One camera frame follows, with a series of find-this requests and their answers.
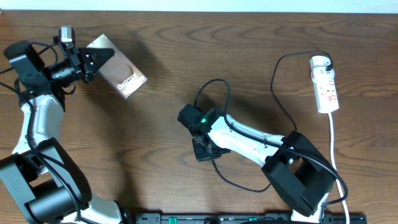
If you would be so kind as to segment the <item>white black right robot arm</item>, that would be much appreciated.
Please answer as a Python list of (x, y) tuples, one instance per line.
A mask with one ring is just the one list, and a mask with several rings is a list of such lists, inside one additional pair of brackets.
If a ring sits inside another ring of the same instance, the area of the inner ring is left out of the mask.
[(336, 180), (333, 166), (301, 133), (264, 133), (213, 108), (205, 113), (187, 104), (178, 122), (192, 135), (197, 161), (214, 161), (231, 151), (261, 167), (271, 186), (293, 210), (294, 221), (321, 221), (323, 207)]

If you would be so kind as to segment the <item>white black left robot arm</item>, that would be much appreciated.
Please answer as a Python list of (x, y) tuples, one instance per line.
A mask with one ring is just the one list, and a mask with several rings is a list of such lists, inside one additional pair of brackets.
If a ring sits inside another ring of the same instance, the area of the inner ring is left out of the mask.
[(117, 202), (93, 194), (80, 168), (60, 145), (67, 87), (88, 83), (114, 55), (111, 48), (78, 48), (53, 39), (64, 54), (46, 66), (35, 43), (16, 42), (4, 55), (17, 72), (11, 90), (24, 114), (21, 138), (1, 160), (1, 181), (29, 223), (133, 223)]

